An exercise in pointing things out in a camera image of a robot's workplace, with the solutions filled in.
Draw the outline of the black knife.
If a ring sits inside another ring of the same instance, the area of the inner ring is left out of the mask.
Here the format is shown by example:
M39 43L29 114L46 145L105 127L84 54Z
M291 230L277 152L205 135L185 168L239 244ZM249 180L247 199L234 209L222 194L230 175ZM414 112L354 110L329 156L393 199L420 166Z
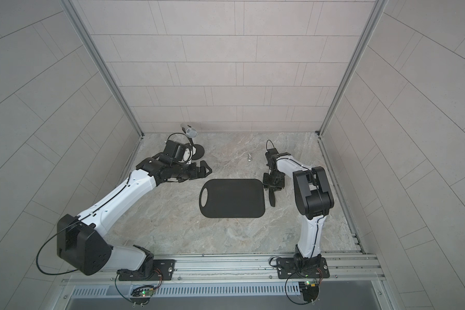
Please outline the black knife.
M269 203L270 203L270 206L271 207L275 207L276 206L276 198L275 198L275 190L273 188L270 188L268 190L268 193L269 193Z

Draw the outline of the black cutting board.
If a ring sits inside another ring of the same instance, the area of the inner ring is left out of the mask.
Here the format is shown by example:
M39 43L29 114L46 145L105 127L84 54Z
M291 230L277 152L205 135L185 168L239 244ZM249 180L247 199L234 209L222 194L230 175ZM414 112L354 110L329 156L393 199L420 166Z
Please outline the black cutting board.
M260 218L266 211L258 179L212 179L200 191L200 212L207 218Z

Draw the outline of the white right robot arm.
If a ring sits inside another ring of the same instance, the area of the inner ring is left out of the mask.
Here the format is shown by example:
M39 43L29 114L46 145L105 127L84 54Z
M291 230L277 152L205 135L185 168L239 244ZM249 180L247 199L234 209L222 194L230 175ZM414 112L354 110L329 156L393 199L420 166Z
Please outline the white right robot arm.
M268 190L271 207L276 205L275 192L285 187L285 178L293 181L295 204L302 216L297 256L304 260L319 256L324 221L335 204L325 169L305 166L291 154L279 153L275 148L267 150L266 160L269 171L262 183Z

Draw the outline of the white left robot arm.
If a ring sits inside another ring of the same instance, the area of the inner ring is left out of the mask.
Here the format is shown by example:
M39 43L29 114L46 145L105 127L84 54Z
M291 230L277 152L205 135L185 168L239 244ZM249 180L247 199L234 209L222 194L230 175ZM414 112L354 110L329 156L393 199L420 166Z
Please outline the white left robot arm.
M104 237L142 196L162 183L206 178L212 169L205 161L184 164L146 158L127 179L92 207L77 216L69 214L57 224L57 256L86 276L115 270L122 280L147 280L157 272L154 255L133 245L109 245Z

